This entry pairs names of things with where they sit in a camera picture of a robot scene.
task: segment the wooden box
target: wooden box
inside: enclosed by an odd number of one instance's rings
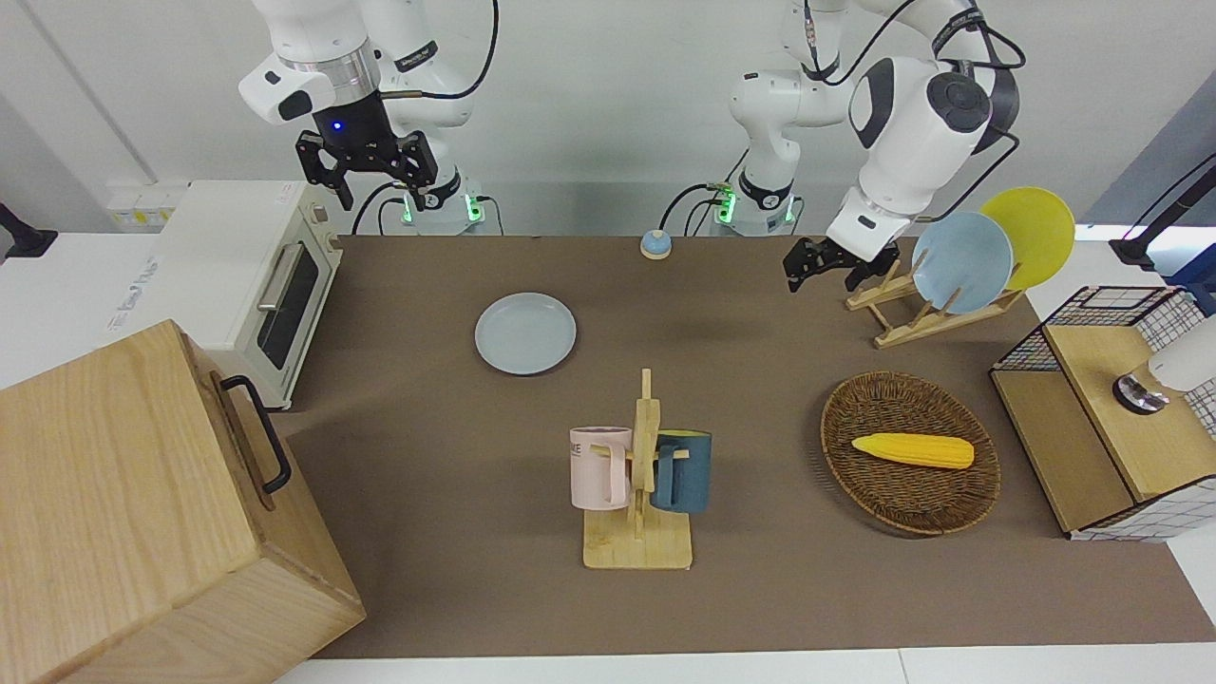
[[[1182,394],[1166,389],[1171,405],[1144,416],[1111,393],[1153,354],[1136,327],[1048,325],[1043,335],[1060,370],[995,370],[992,380],[1062,531],[1103,529],[1154,503],[1169,509],[1166,497],[1216,476],[1216,442]]]
[[[165,321],[0,392],[0,683],[272,682],[364,618],[224,385]]]

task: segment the corn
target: corn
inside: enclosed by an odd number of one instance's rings
[[[878,432],[857,437],[852,445],[872,456],[908,465],[959,470],[975,462],[975,447],[958,437]]]

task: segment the brown table mat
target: brown table mat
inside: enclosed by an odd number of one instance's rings
[[[345,241],[288,436],[367,606],[321,657],[648,654],[1212,640],[1169,549],[1068,542],[986,376],[1029,305],[876,351],[843,271],[790,295],[792,239]],[[911,245],[906,246],[911,252]],[[477,355],[518,291],[563,301],[574,352],[537,377]],[[901,303],[886,305],[896,320]],[[914,310],[907,308],[911,316]],[[567,431],[629,425],[654,369],[665,427],[714,433],[689,571],[590,571]],[[991,433],[1001,498],[939,539],[884,534],[809,458],[828,393],[889,369],[941,385]]]

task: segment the wooden mug stand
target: wooden mug stand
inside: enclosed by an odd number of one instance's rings
[[[688,514],[664,511],[649,501],[658,439],[659,400],[651,397],[651,369],[646,368],[642,398],[634,413],[634,448],[626,452],[634,464],[630,504],[612,511],[582,511],[582,565],[595,570],[692,567]],[[675,458],[688,458],[688,452],[676,452]]]
[[[883,315],[883,312],[878,310],[878,304],[917,296],[916,282],[912,280],[912,276],[916,275],[917,269],[921,268],[921,264],[924,263],[924,258],[928,254],[928,250],[921,252],[921,257],[917,258],[914,264],[912,264],[912,270],[900,276],[895,276],[895,271],[900,268],[900,262],[896,259],[895,263],[891,264],[890,270],[886,271],[886,276],[883,277],[883,282],[868,290],[862,290],[861,292],[857,292],[852,297],[845,299],[845,307],[848,307],[850,312],[855,312],[857,309],[869,309],[869,313],[873,314],[874,319],[877,319],[879,325],[883,326],[883,332],[874,337],[874,346],[879,349],[895,347],[896,344],[912,342],[913,340],[921,340],[922,337],[929,337],[930,335],[936,335],[939,332],[962,327],[979,320],[1001,315],[1008,312],[1009,308],[1013,307],[1014,302],[1025,295],[1025,290],[1006,290],[991,304],[976,312],[972,312],[969,314],[947,313],[951,304],[953,304],[955,301],[957,301],[963,293],[963,288],[959,287],[958,290],[955,290],[948,299],[946,299],[946,304],[941,307],[941,309],[938,309],[930,302],[925,302],[911,321],[897,326],[891,325],[891,323],[886,320],[886,316]],[[1018,273],[1019,265],[1020,264],[1014,264],[1013,273]]]

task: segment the dark blue mug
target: dark blue mug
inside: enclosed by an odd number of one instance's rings
[[[709,506],[710,434],[699,430],[660,430],[651,505],[671,512],[702,512]],[[676,458],[687,450],[688,458]]]

